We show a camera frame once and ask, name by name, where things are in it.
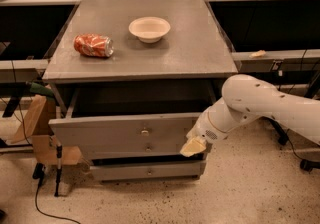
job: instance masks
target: white bowl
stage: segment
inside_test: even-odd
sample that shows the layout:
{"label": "white bowl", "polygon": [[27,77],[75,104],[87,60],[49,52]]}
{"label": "white bowl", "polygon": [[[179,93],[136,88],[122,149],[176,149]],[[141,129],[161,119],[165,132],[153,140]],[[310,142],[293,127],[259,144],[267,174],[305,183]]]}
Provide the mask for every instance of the white bowl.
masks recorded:
{"label": "white bowl", "polygon": [[129,25],[131,34],[144,43],[158,42],[170,30],[170,24],[161,18],[144,17],[132,21]]}

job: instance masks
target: black cable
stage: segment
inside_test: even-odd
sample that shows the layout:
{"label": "black cable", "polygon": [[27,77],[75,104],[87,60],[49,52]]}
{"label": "black cable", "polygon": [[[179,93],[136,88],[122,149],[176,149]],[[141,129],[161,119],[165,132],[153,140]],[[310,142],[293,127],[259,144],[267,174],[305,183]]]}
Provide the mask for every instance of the black cable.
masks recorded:
{"label": "black cable", "polygon": [[291,145],[293,154],[294,154],[297,158],[299,158],[300,160],[310,161],[310,160],[308,160],[308,159],[302,158],[301,156],[299,156],[299,155],[297,154],[296,149],[295,149],[292,141],[290,140],[289,136],[288,136],[288,141],[289,141],[289,143],[290,143],[290,145]]}
{"label": "black cable", "polygon": [[314,70],[314,68],[319,64],[319,62],[320,62],[320,59],[318,59],[318,60],[316,61],[316,63],[314,63],[314,65],[313,65],[313,67],[312,67],[311,71],[313,71],[313,70]]}
{"label": "black cable", "polygon": [[[4,104],[6,104],[6,105],[8,106],[8,103],[7,103],[3,98],[0,97],[0,100],[1,100]],[[18,116],[16,115],[16,113],[13,113],[13,115],[17,118],[17,120],[18,120],[20,123],[22,123],[22,121],[18,118]]]}
{"label": "black cable", "polygon": [[39,206],[38,206],[38,194],[39,194],[40,187],[42,185],[43,178],[44,178],[44,172],[42,171],[42,174],[41,174],[40,179],[39,179],[39,183],[38,183],[35,199],[34,199],[35,205],[36,205],[36,208],[37,208],[38,212],[40,212],[41,214],[43,214],[43,215],[45,215],[47,217],[50,217],[50,218],[59,219],[59,220],[67,220],[67,221],[71,221],[71,222],[74,222],[74,223],[77,223],[77,224],[81,224],[80,222],[78,222],[76,220],[65,218],[65,217],[51,215],[51,214],[45,213],[45,212],[43,212],[43,211],[41,211],[39,209]]}
{"label": "black cable", "polygon": [[[17,83],[17,77],[16,77],[16,70],[14,68],[14,65],[13,65],[13,60],[11,60],[11,65],[12,65],[12,71],[13,71],[13,78],[14,78],[14,82],[15,84]],[[23,135],[24,135],[24,139],[27,141],[27,143],[31,146],[32,144],[29,142],[28,138],[27,138],[27,134],[26,134],[26,127],[25,127],[25,124],[24,124],[24,118],[23,118],[23,114],[22,114],[22,110],[21,110],[21,104],[20,104],[20,101],[18,103],[18,107],[19,107],[19,111],[20,111],[20,114],[21,114],[21,123],[22,123],[22,128],[23,128]]]}
{"label": "black cable", "polygon": [[[304,61],[304,57],[305,57],[307,51],[308,51],[308,49],[305,49],[305,51],[304,51],[304,53],[303,53],[303,55],[302,55],[302,57],[301,57],[301,61],[300,61],[300,72],[302,71],[302,63],[303,63],[303,61]],[[292,85],[292,87],[289,89],[289,91],[288,91],[287,93],[290,94],[290,92],[292,91],[292,89],[293,89],[295,86],[296,86],[296,84]]]}

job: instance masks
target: open drawer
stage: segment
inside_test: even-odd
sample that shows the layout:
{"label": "open drawer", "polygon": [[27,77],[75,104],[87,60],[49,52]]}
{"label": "open drawer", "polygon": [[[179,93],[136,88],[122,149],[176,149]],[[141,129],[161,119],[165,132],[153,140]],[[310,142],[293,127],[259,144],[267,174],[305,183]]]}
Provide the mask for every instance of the open drawer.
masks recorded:
{"label": "open drawer", "polygon": [[87,159],[179,154],[199,114],[215,102],[209,80],[79,85],[67,117],[49,122]]}
{"label": "open drawer", "polygon": [[163,177],[199,177],[203,174],[206,161],[167,162],[130,165],[91,166],[96,180],[128,180]]}

